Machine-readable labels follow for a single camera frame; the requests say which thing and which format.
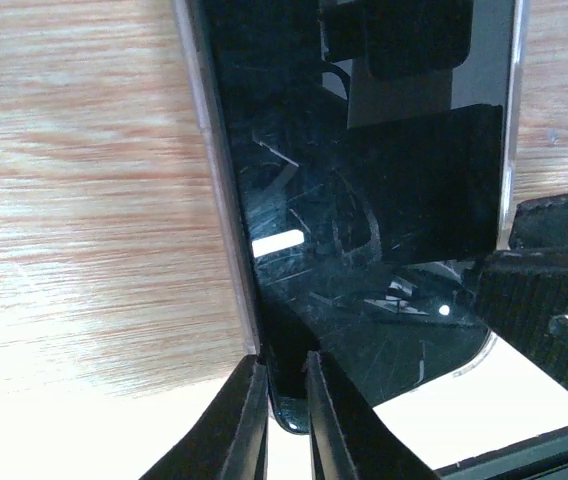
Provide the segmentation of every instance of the phone frame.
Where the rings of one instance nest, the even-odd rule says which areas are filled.
[[[261,349],[257,324],[256,287],[251,271],[249,240],[242,221],[239,196],[235,186],[221,99],[215,88],[213,59],[206,39],[206,26],[200,0],[172,0],[182,51],[193,94],[197,124],[202,133],[206,156],[212,177],[213,194],[228,267],[237,301],[240,323],[244,333],[244,345],[248,353],[259,354]],[[502,196],[498,219],[496,248],[507,249],[514,209],[512,196],[515,177],[515,154],[518,134],[522,62],[528,27],[530,0],[516,0],[513,24],[513,42],[506,112],[506,138],[502,160]],[[477,358],[484,358],[487,348],[494,341],[487,341]]]

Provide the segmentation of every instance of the smartphone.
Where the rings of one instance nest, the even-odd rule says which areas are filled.
[[[469,368],[505,244],[525,0],[175,0],[247,350],[306,433],[307,352],[371,405]]]

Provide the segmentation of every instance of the wooden table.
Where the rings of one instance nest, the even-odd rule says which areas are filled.
[[[516,199],[568,191],[568,0],[520,125]],[[0,0],[0,397],[223,376],[236,314],[169,0]]]

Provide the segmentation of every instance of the black glass panel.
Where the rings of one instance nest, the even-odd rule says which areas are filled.
[[[469,362],[514,0],[203,0],[280,422],[321,348],[372,405]]]

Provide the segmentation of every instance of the wood grain surface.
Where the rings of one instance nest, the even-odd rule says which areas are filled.
[[[568,191],[568,0],[533,0],[522,99],[516,199]],[[0,396],[241,355],[169,1],[0,0]]]

